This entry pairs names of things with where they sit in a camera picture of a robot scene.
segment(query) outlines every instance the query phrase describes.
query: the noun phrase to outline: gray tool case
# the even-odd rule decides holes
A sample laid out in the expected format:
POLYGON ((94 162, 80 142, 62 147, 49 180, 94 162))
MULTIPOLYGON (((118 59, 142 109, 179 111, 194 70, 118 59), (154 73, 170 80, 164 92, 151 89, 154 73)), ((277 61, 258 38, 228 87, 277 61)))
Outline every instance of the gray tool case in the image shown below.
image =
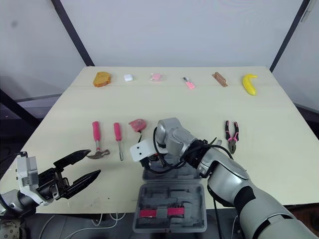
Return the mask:
MULTIPOLYGON (((168 163, 178 158, 165 156, 168 163)), ((151 169, 163 171, 158 161, 151 169)), ((143 180, 133 220, 135 233, 201 233, 207 228, 204 187, 196 169, 185 164, 166 174, 144 169, 143 180), (168 208, 184 207, 183 215, 168 215, 168 208), (156 217, 140 217, 141 210, 156 210, 156 217)))

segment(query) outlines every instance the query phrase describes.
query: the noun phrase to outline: table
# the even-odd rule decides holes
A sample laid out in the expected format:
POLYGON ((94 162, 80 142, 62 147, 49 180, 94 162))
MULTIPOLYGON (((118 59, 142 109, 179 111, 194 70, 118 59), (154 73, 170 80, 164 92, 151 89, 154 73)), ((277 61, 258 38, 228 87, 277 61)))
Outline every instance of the table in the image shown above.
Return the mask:
MULTIPOLYGON (((102 148, 111 154, 100 160, 85 158, 65 168, 63 176, 73 182, 80 176, 101 169, 98 178, 69 200, 60 199, 39 213, 114 213, 134 212, 143 169, 133 162, 129 149, 140 135, 128 125, 137 118, 148 123, 143 138, 151 137, 158 120, 177 117, 181 124, 200 139, 217 137, 227 147, 225 120, 239 124, 239 142, 234 159, 247 169, 254 184, 282 204, 315 203, 319 199, 319 141, 294 104, 265 67, 85 67, 52 107, 23 150, 36 156, 38 171, 80 149, 95 150, 92 122, 100 121, 102 148), (97 72, 112 74, 111 84, 95 88, 97 72), (223 88, 211 76, 218 71, 228 83, 223 88), (164 74, 154 83, 150 74, 164 74), (249 95, 241 84, 247 73, 257 95, 249 95), (134 80, 125 82, 123 76, 134 80), (190 90, 182 77, 196 85, 190 90), (124 161, 120 161, 113 123, 123 131, 124 161)), ((1 180, 1 192, 18 189, 13 162, 1 180)), ((201 183, 206 188, 207 179, 201 183)), ((206 207, 213 208, 205 192, 206 207)))

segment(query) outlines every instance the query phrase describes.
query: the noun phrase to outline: bread slice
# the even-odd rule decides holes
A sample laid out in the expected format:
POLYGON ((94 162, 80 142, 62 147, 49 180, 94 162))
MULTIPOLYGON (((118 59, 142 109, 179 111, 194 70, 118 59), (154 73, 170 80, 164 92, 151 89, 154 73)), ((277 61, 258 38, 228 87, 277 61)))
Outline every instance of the bread slice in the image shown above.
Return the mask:
POLYGON ((100 71, 96 74, 95 79, 93 81, 93 85, 95 87, 102 87, 102 86, 106 86, 110 82, 111 82, 110 73, 100 71))

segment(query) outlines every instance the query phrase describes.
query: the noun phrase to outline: red screwdriver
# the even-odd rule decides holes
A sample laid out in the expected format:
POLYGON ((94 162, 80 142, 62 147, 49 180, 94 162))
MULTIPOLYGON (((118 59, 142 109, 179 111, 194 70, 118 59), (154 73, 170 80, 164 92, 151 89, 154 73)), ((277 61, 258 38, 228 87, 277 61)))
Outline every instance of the red screwdriver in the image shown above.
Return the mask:
POLYGON ((122 153, 122 147, 121 147, 122 134, 121 134, 120 123, 114 123, 113 126, 114 126, 115 140, 119 144, 120 160, 123 161, 123 153, 122 153))

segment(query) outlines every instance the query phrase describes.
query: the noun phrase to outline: hammer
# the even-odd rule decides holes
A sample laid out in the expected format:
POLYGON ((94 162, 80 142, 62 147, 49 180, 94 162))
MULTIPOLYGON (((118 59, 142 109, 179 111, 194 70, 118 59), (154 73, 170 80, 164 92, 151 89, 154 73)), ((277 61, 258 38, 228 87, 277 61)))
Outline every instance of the hammer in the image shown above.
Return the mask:
POLYGON ((91 158, 91 159, 99 159, 99 158, 102 158, 105 155, 109 155, 110 152, 109 152, 108 149, 106 149, 104 151, 101 151, 101 149, 100 149, 101 136, 100 136, 100 125, 99 125, 99 122, 98 121, 94 121, 92 123, 92 126, 93 126, 93 138, 94 138, 94 141, 96 143, 96 152, 93 155, 87 155, 87 157, 91 158))

